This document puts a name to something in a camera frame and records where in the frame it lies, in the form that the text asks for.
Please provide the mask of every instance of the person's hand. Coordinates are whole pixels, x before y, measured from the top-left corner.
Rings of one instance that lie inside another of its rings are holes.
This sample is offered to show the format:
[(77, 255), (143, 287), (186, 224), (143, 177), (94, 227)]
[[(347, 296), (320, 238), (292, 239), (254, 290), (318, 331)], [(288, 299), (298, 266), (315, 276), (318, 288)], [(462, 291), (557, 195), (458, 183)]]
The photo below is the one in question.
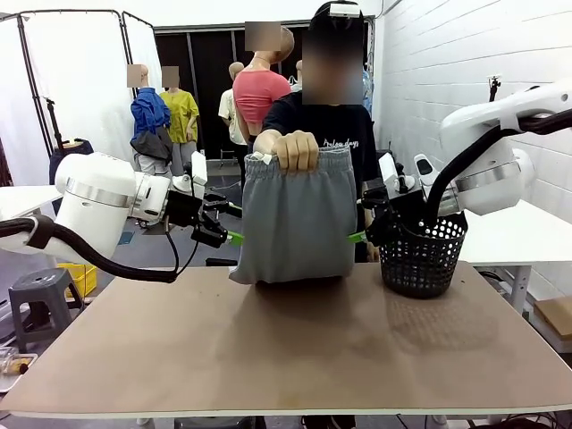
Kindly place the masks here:
[(379, 262), (379, 248), (367, 243), (367, 262)]
[(305, 172), (317, 166), (318, 144), (311, 132), (294, 131), (276, 140), (272, 154), (278, 156), (284, 171)]

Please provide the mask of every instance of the yellow crate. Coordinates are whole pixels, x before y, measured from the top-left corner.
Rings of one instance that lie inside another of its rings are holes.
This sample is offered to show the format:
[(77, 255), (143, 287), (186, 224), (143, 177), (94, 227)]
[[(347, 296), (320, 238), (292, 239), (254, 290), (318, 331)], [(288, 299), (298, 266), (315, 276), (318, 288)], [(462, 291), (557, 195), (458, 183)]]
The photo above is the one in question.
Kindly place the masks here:
[[(65, 268), (70, 272), (75, 287), (78, 289), (82, 298), (87, 297), (89, 293), (97, 286), (97, 270), (93, 265), (79, 265), (79, 264), (58, 264), (60, 268)], [(68, 289), (65, 296), (72, 297), (72, 293)]]

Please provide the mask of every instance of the black cap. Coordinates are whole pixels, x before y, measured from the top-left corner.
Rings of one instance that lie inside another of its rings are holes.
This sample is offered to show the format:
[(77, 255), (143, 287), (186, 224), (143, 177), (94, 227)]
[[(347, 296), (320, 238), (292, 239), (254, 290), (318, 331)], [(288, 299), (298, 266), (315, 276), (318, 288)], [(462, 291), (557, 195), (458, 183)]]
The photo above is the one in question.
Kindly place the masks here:
[(307, 31), (311, 46), (328, 53), (346, 54), (348, 51), (361, 50), (364, 41), (364, 15), (345, 18), (330, 16), (332, 4), (357, 4), (349, 1), (334, 1), (322, 4), (312, 18)]

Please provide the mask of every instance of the yellow shirt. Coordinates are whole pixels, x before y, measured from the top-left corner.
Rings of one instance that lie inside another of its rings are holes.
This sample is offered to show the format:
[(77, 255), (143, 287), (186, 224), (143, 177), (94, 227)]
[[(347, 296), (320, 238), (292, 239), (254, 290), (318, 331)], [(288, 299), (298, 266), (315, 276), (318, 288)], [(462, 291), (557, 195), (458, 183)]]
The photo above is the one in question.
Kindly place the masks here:
[[(192, 116), (198, 116), (198, 107), (193, 96), (183, 90), (175, 93), (164, 92), (160, 95), (164, 103), (171, 111), (171, 127), (169, 137), (173, 143), (187, 143), (187, 126)], [(197, 122), (191, 127), (192, 140), (197, 141)]]

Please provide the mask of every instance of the black t-shirt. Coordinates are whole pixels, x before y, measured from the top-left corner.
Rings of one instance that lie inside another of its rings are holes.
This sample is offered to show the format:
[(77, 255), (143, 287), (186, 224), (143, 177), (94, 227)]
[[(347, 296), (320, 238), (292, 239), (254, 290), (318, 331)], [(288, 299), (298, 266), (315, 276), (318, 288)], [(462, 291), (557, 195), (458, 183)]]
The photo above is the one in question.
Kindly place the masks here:
[(263, 130), (311, 132), (319, 147), (349, 147), (358, 195), (364, 181), (379, 176), (374, 126), (362, 105), (303, 105), (302, 91), (293, 92), (272, 104)]

